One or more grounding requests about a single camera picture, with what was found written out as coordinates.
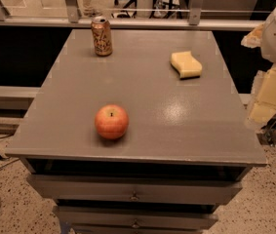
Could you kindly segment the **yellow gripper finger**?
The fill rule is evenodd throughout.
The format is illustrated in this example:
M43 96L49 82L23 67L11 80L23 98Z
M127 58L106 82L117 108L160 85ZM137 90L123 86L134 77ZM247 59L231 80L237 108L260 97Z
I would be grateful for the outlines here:
M243 37L241 45L247 48L257 48L261 46L263 25L255 27L250 33Z
M247 106L245 125L262 128L276 114L276 63L264 72L259 71L253 82L251 99Z

